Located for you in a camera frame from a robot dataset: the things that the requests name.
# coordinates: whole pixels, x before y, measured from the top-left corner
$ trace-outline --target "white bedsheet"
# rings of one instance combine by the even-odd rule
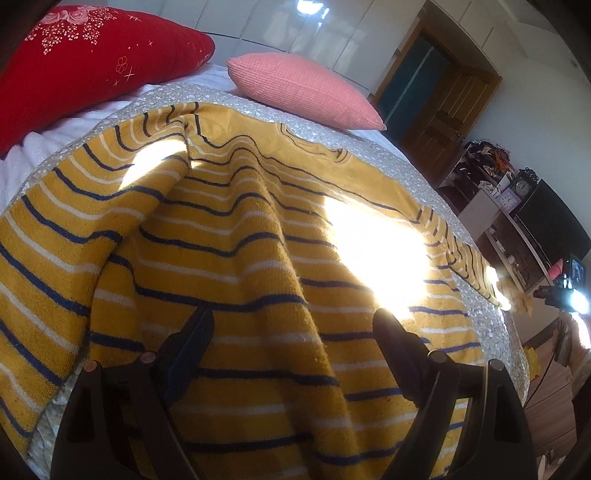
[[[173,81],[197,83],[240,95],[240,91],[228,76],[228,70],[213,63],[207,63],[195,73]],[[20,144],[9,150],[3,161],[0,160],[0,213],[6,209],[23,182],[43,160],[87,134],[102,119],[126,107],[137,97],[157,86],[144,85],[116,100],[95,105],[71,117],[58,120],[42,132],[29,133]],[[351,133],[374,141],[400,158],[405,158],[403,153],[377,130],[352,130]]]

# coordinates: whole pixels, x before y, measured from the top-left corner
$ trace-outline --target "sweater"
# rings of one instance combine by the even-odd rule
[[[217,105],[147,112],[0,218],[0,423],[23,452],[83,342],[103,366],[128,363],[206,306],[213,340],[171,408],[204,474],[377,478],[416,409],[373,340],[373,313],[481,363],[452,272],[498,304],[487,268],[346,150]]]

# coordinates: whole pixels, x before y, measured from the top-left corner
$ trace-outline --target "wooden door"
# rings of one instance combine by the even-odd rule
[[[400,149],[433,187],[439,187],[472,125],[501,77],[484,70],[450,65],[408,129]]]

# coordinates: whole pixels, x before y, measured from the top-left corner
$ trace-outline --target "sunlight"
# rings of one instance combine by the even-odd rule
[[[579,342],[581,343],[581,346],[586,349],[591,349],[591,338],[589,337],[589,329],[587,328],[587,325],[578,313],[574,312],[571,314],[571,316],[577,323],[577,328],[579,330]]]
[[[177,138],[167,138],[142,148],[137,152],[132,166],[123,176],[119,190],[146,175],[169,155],[183,152],[186,148],[185,142]]]
[[[324,4],[314,2],[312,0],[298,0],[297,9],[303,14],[316,15]]]
[[[505,297],[501,291],[497,288],[496,284],[499,281],[499,275],[497,275],[496,270],[492,268],[490,265],[486,268],[486,278],[489,282],[491,282],[493,290],[495,290],[496,299],[501,304],[501,310],[508,312],[511,310],[511,302],[507,297]]]
[[[406,220],[388,218],[354,200],[327,197],[324,208],[333,224],[329,240],[341,262],[374,291],[380,307],[398,320],[410,319],[408,308],[424,297],[430,268],[423,236]]]

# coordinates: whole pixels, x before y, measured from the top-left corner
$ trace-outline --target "clock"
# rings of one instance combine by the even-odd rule
[[[518,175],[511,182],[511,185],[509,185],[509,188],[521,201],[524,201],[535,190],[538,181],[539,178],[535,172],[530,168],[526,168],[525,170],[519,171]]]
[[[503,190],[495,200],[506,213],[511,213],[521,203],[521,198],[510,188]]]

